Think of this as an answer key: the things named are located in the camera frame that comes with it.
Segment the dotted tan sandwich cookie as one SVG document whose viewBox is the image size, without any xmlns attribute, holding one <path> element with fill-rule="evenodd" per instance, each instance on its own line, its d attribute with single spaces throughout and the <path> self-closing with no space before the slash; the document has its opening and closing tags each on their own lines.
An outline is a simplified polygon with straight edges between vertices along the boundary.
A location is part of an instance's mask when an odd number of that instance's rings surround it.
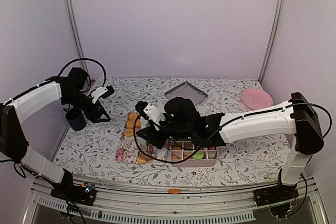
<svg viewBox="0 0 336 224">
<path fill-rule="evenodd" d="M 146 164 L 148 162 L 148 159 L 142 155 L 138 155 L 136 160 L 140 164 Z"/>
</svg>

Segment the pink divided cookie tin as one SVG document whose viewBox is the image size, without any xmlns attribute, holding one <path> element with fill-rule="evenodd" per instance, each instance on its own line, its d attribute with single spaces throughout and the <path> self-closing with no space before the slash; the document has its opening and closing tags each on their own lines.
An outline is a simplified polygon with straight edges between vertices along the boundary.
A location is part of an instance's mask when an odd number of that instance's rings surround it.
<svg viewBox="0 0 336 224">
<path fill-rule="evenodd" d="M 191 156 L 198 147 L 191 141 L 173 141 L 171 143 L 170 158 L 174 167 L 182 168 L 202 168 L 212 167 L 216 163 L 217 150 L 215 147 L 202 147 L 193 156 Z"/>
</svg>

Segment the green round cookie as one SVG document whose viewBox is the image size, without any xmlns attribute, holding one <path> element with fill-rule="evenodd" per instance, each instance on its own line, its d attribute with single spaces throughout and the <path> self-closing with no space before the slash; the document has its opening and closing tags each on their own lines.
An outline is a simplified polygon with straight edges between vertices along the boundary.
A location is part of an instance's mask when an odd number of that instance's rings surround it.
<svg viewBox="0 0 336 224">
<path fill-rule="evenodd" d="M 198 151 L 193 155 L 193 158 L 195 160 L 202 160 L 204 158 L 204 153 L 201 151 Z"/>
</svg>

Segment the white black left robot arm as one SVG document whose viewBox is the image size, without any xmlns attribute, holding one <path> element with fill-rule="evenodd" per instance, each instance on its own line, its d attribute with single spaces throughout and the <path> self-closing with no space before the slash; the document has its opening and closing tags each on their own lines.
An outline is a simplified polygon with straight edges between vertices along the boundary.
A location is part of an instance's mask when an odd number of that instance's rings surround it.
<svg viewBox="0 0 336 224">
<path fill-rule="evenodd" d="M 43 79 L 56 76 L 65 65 L 61 60 L 13 59 L 1 57 L 1 101 L 23 92 Z M 59 103 L 37 112 L 23 124 L 27 140 L 41 154 L 51 158 L 67 122 Z M 20 178 L 9 164 L 1 165 L 1 207 L 21 207 L 34 179 Z"/>
</svg>

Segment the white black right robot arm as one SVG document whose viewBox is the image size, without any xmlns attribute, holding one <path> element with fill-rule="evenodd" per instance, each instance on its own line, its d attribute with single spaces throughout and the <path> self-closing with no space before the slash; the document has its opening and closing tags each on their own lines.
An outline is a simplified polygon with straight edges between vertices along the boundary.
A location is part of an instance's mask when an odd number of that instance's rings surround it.
<svg viewBox="0 0 336 224">
<path fill-rule="evenodd" d="M 274 204 L 298 197 L 297 183 L 312 155 L 324 147 L 316 109 L 299 93 L 280 104 L 246 113 L 217 113 L 201 116 L 190 99 L 176 97 L 163 110 L 145 101 L 136 104 L 145 128 L 134 133 L 158 149 L 167 140 L 188 140 L 197 148 L 219 147 L 247 138 L 265 135 L 293 135 L 294 141 L 286 163 L 280 169 L 277 184 L 254 191 L 258 206 Z"/>
</svg>

